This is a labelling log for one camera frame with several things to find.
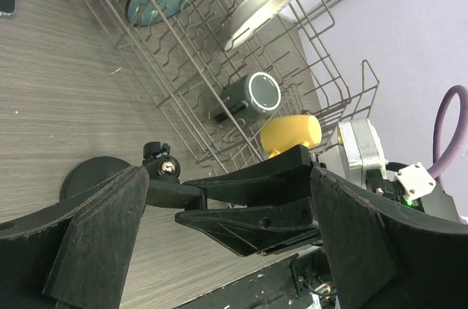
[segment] dark gray mug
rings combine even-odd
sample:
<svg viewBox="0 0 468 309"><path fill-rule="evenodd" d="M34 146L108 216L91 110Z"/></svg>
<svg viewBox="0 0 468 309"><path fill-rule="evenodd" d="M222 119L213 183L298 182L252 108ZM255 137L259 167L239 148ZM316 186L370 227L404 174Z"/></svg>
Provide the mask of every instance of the dark gray mug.
<svg viewBox="0 0 468 309"><path fill-rule="evenodd" d="M281 91L271 75L255 72L228 85L220 97L234 118L255 123L275 113L281 102ZM214 111L217 123L227 118L221 107Z"/></svg>

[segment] wire dish rack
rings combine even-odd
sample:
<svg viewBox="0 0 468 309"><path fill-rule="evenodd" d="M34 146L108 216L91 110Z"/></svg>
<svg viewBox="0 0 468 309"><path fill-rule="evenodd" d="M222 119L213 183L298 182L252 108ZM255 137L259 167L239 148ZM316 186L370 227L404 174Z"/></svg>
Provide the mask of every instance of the wire dish rack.
<svg viewBox="0 0 468 309"><path fill-rule="evenodd" d="M293 0L284 10L288 18L275 17L227 52L229 18L243 0L196 0L169 19L164 17L167 6L148 0L146 6L152 5L162 22L147 27L126 19L127 0L84 1L145 88L143 96L152 98L195 161L214 174L266 159L260 130L274 117L315 115L323 132L314 149L319 153L333 144L339 121L370 113L379 81L363 61L361 89L351 94L347 81L357 80L343 77L321 39L335 24L324 0L318 0L324 7L320 23L306 15L301 0ZM276 113L255 124L234 119L219 97L223 88L250 72L268 73L282 93ZM215 107L229 120L217 124Z"/></svg>

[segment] black round base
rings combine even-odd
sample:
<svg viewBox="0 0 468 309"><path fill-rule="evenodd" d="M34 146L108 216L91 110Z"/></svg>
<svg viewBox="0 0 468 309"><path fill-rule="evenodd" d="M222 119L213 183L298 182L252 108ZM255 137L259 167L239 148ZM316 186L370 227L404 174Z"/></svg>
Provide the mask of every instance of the black round base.
<svg viewBox="0 0 468 309"><path fill-rule="evenodd" d="M114 157L96 157L84 161L67 176L60 200L76 196L127 168L130 163Z"/></svg>

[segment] white plate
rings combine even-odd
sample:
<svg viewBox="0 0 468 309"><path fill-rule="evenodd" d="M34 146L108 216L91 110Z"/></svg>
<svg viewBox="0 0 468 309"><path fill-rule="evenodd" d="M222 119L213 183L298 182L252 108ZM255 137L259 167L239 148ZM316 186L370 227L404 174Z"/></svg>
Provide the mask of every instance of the white plate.
<svg viewBox="0 0 468 309"><path fill-rule="evenodd" d="M224 45L229 51L238 47L276 17L292 0L245 0L230 18L231 38Z"/></svg>

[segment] gray wood surface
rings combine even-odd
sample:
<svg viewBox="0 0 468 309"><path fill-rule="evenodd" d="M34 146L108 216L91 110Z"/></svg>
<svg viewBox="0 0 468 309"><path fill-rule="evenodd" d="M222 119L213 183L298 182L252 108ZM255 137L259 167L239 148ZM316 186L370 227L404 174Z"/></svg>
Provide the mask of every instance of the gray wood surface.
<svg viewBox="0 0 468 309"><path fill-rule="evenodd" d="M82 0L19 0L0 20L0 222L56 203L85 159L140 164L148 141L171 144L184 180L206 175L142 94ZM278 259L238 258L174 213L146 208L122 308L172 308Z"/></svg>

